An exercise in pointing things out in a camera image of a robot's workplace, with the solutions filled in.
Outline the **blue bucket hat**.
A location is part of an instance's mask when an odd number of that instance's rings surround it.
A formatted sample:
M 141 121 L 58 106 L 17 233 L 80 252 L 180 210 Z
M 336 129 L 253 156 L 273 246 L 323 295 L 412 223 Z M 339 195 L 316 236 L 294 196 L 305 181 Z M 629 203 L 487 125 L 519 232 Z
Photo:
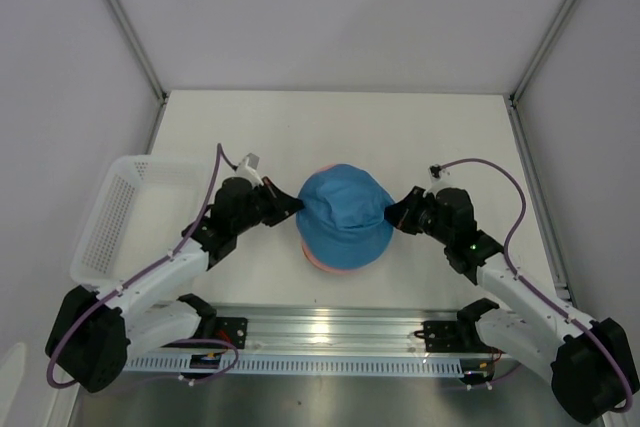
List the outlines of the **blue bucket hat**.
M 315 172 L 298 198 L 304 208 L 296 226 L 305 256 L 316 267 L 351 272 L 378 260 L 389 246 L 393 227 L 385 209 L 391 195 L 367 171 L 334 164 Z

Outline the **pink bucket hat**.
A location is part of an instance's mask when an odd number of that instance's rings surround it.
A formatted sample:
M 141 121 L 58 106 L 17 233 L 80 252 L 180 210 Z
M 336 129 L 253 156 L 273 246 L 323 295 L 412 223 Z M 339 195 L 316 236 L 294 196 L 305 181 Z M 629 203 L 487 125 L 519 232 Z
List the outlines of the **pink bucket hat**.
M 354 167 L 333 164 L 312 174 L 299 197 L 304 209 L 296 215 L 307 259 L 321 270 L 347 272 L 357 268 L 353 257 L 357 242 L 352 239 L 352 194 Z

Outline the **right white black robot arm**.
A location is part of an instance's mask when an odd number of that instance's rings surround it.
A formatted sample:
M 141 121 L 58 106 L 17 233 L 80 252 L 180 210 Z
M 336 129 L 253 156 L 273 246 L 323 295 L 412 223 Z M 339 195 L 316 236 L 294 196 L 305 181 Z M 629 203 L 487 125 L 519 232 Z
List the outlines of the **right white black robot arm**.
M 399 231 L 440 242 L 449 265 L 492 294 L 459 311 L 457 342 L 494 347 L 536 373 L 561 407 L 587 425 L 632 405 L 639 378 L 624 329 L 543 290 L 512 265 L 507 247 L 480 230 L 468 193 L 420 187 L 385 210 Z

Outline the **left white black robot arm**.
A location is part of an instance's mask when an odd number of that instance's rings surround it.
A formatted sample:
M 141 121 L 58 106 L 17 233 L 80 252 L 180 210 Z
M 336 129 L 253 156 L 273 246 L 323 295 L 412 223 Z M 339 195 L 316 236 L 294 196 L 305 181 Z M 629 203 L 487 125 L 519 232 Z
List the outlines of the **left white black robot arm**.
M 45 346 L 51 387 L 79 384 L 100 392 L 129 360 L 165 346 L 235 347 L 217 337 L 217 311 L 197 295 L 183 294 L 163 308 L 156 304 L 229 256 L 240 235 L 259 224 L 274 227 L 304 204 L 267 177 L 258 183 L 231 177 L 208 192 L 213 202 L 200 208 L 172 251 L 122 283 L 77 286 L 66 294 Z

